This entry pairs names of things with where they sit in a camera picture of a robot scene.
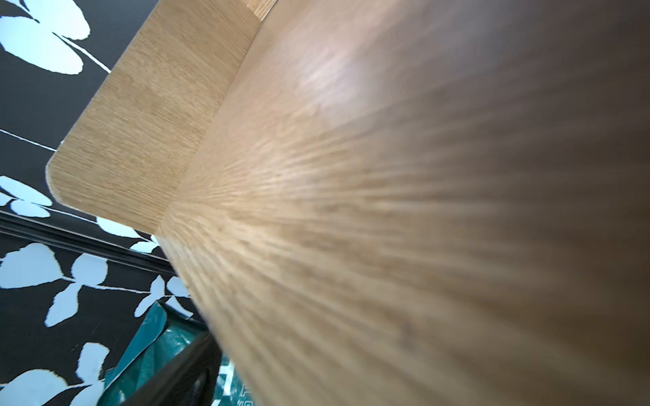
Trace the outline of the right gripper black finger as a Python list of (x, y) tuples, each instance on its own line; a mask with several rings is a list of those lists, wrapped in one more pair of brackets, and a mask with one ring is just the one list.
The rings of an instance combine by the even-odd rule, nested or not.
[(123, 404), (209, 406), (221, 362), (220, 346), (210, 332), (204, 332)]

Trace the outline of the dark green soil bag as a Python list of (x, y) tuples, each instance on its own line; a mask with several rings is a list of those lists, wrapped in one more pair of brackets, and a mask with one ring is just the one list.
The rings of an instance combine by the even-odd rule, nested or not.
[[(128, 397), (149, 382), (208, 327), (186, 318), (173, 307), (157, 302), (131, 340), (118, 365), (107, 372), (100, 405), (124, 405)], [(222, 352), (221, 367), (211, 405), (254, 405), (252, 391)]]

